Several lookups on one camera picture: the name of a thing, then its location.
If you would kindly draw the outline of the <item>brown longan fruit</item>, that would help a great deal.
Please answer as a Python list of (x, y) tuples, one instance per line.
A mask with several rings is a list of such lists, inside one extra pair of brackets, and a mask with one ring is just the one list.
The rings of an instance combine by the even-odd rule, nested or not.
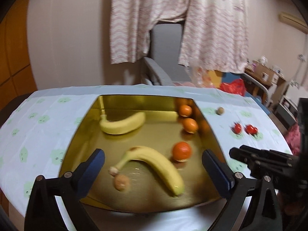
[(223, 108), (223, 107), (218, 107), (218, 108), (216, 109), (216, 114), (222, 115), (223, 113), (224, 113), (224, 108)]
[(126, 191), (130, 187), (130, 179), (122, 174), (118, 174), (114, 177), (113, 185), (118, 191)]

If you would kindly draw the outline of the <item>yellow banana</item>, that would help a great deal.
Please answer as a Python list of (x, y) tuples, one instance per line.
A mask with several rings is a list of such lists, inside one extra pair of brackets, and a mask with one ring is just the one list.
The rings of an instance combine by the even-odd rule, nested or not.
[(109, 135), (123, 135), (140, 128), (146, 121), (146, 113), (137, 112), (120, 121), (108, 121), (106, 115), (99, 122), (103, 132)]
[(109, 174), (115, 177), (130, 161), (141, 161), (148, 164), (159, 175), (174, 196), (180, 196), (184, 193), (184, 180), (176, 167), (160, 152), (147, 146), (129, 148), (120, 161), (109, 168)]

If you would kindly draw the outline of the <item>red blanket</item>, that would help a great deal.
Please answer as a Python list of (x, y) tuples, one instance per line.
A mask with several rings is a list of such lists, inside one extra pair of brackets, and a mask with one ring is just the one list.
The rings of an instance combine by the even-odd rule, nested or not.
[(285, 140), (291, 149), (293, 155), (298, 156), (300, 154), (301, 134), (299, 125), (294, 124), (284, 135)]

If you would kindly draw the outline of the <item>white green-patterned tablecloth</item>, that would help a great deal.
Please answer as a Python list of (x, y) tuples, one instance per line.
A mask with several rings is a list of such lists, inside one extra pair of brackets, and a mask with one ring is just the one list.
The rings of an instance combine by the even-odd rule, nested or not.
[[(225, 156), (243, 144), (290, 153), (281, 132), (252, 99), (217, 89), (103, 85), (40, 90), (25, 99), (1, 127), (1, 189), (21, 215), (26, 214), (35, 178), (58, 176), (79, 124), (96, 98), (105, 94), (192, 98), (218, 136)], [(216, 114), (218, 107), (224, 108), (222, 115)], [(234, 123), (242, 126), (239, 135), (232, 131)], [(246, 133), (249, 124), (258, 129), (256, 135)]]

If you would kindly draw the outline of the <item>dark gold-lined box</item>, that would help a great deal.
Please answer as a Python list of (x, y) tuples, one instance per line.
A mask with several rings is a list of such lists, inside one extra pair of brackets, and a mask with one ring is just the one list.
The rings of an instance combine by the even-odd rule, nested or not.
[(130, 213), (180, 210), (219, 199), (202, 165), (210, 149), (224, 160), (216, 137), (191, 99), (158, 95), (101, 95), (81, 121), (61, 174), (96, 150), (104, 165), (84, 203)]

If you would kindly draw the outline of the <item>red plastic bag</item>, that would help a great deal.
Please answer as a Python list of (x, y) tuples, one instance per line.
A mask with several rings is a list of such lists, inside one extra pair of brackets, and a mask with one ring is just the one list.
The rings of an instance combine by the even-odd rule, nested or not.
[(223, 92), (238, 94), (240, 96), (245, 96), (246, 93), (245, 83), (241, 78), (233, 80), (230, 83), (223, 82), (220, 84), (219, 89)]

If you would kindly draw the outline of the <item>wooden desk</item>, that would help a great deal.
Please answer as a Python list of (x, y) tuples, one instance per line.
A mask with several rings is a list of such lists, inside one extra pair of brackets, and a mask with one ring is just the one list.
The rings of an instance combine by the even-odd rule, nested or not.
[(282, 74), (255, 61), (245, 68), (245, 73), (257, 80), (268, 90), (269, 104), (277, 104), (283, 94), (286, 80)]

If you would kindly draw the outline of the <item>clear plastic bag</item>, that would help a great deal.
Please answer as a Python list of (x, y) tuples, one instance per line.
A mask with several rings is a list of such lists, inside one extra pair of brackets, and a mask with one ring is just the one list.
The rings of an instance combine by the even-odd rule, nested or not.
[(199, 88), (214, 88), (214, 84), (209, 76), (208, 70), (200, 66), (189, 66), (187, 68), (191, 82)]

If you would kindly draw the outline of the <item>pink patterned curtain right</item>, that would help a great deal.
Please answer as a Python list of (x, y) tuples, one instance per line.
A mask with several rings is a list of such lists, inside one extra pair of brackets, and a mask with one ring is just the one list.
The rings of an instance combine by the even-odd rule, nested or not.
[(243, 73), (249, 52), (249, 0), (189, 0), (178, 63)]

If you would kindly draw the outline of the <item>pink patterned curtain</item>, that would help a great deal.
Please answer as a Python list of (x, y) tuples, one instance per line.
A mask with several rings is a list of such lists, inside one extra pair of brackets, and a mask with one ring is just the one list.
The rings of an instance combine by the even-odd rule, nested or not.
[(189, 0), (111, 0), (111, 64), (134, 63), (150, 48), (150, 31), (159, 22), (184, 20)]
[(243, 73), (249, 52), (249, 0), (189, 0), (178, 63)]

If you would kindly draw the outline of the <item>white air conditioner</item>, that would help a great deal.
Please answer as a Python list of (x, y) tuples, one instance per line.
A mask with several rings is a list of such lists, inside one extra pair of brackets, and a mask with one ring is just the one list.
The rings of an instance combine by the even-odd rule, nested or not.
[(300, 19), (299, 17), (286, 12), (280, 12), (278, 17), (280, 22), (292, 26), (293, 28), (296, 28), (305, 34), (308, 33), (306, 22)]

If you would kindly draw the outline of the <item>pink patterned curtain left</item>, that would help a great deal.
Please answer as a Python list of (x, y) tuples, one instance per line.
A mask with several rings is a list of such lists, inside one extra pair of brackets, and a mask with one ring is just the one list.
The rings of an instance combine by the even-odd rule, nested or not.
[(150, 48), (150, 31), (159, 22), (184, 20), (189, 0), (111, 0), (111, 64), (134, 63)]

